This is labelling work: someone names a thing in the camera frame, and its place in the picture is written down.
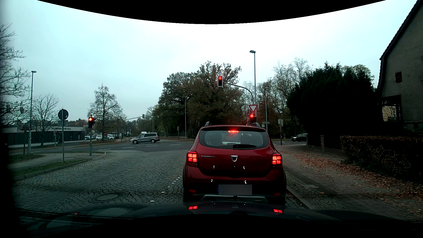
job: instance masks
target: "grass strip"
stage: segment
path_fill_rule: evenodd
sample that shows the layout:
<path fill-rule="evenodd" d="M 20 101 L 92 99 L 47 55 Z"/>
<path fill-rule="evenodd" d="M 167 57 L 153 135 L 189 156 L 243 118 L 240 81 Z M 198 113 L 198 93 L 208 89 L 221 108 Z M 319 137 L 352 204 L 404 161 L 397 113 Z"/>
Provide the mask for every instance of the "grass strip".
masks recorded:
<path fill-rule="evenodd" d="M 32 167 L 32 168 L 27 168 L 27 169 L 18 169 L 18 170 L 12 171 L 12 174 L 13 174 L 13 176 L 32 174 L 32 173 L 40 172 L 40 171 L 43 171 L 43 170 L 54 169 L 54 168 L 58 168 L 60 166 L 64 166 L 64 165 L 68 165 L 68 164 L 72 164 L 72 163 L 76 163 L 76 162 L 80 162 L 80 161 L 84 161 L 84 160 L 86 160 L 86 159 L 65 161 L 65 163 L 54 162 L 54 163 L 35 166 L 35 167 Z"/>

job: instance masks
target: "hedge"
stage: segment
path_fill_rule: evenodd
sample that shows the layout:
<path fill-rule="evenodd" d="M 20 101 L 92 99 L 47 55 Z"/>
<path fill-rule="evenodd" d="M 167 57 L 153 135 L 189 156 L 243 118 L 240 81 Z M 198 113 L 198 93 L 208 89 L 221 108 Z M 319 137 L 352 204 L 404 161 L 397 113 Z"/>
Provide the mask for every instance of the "hedge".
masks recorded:
<path fill-rule="evenodd" d="M 341 136 L 348 163 L 379 174 L 422 183 L 423 138 Z"/>

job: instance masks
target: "traffic light pole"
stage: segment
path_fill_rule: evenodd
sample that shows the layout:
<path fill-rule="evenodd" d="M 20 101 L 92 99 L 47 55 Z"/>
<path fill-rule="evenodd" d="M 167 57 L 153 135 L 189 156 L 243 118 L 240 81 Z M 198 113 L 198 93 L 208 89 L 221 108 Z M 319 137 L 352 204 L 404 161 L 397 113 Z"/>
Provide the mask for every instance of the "traffic light pole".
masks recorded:
<path fill-rule="evenodd" d="M 93 155 L 93 129 L 90 128 L 90 156 Z"/>

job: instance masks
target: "roof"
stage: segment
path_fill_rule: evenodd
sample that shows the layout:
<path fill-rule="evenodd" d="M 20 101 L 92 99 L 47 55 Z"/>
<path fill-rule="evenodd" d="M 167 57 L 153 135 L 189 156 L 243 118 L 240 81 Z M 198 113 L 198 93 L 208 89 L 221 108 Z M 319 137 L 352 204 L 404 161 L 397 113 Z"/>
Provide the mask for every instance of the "roof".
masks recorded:
<path fill-rule="evenodd" d="M 377 85 L 377 89 L 379 91 L 382 90 L 383 85 L 385 84 L 385 72 L 386 72 L 386 58 L 388 57 L 389 53 L 391 53 L 392 49 L 398 43 L 401 36 L 407 30 L 407 27 L 410 25 L 411 21 L 416 16 L 417 12 L 420 10 L 423 4 L 422 0 L 417 0 L 414 4 L 411 11 L 408 13 L 407 17 L 405 18 L 404 22 L 402 23 L 401 27 L 398 29 L 397 33 L 395 34 L 394 38 L 392 38 L 391 42 L 389 42 L 388 47 L 383 52 L 382 56 L 380 57 L 380 72 L 379 72 L 379 82 Z"/>

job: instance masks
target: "street lamp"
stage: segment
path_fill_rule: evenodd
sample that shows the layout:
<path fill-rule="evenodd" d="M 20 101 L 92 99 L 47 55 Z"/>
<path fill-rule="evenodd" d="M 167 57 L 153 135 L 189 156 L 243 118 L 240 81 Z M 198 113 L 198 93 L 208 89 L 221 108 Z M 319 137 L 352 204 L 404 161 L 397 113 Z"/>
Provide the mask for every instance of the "street lamp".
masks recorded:
<path fill-rule="evenodd" d="M 34 73 L 37 71 L 31 71 L 32 73 L 32 79 L 31 79 L 31 106 L 29 109 L 29 132 L 28 132 L 28 154 L 31 153 L 31 128 L 32 128 L 32 86 L 34 85 Z"/>
<path fill-rule="evenodd" d="M 256 94 L 256 91 L 255 91 L 255 51 L 250 50 L 250 53 L 254 54 L 254 102 L 257 104 L 257 94 Z"/>
<path fill-rule="evenodd" d="M 266 97 L 267 88 L 264 88 L 264 101 L 266 105 L 266 122 L 267 122 L 267 97 Z"/>

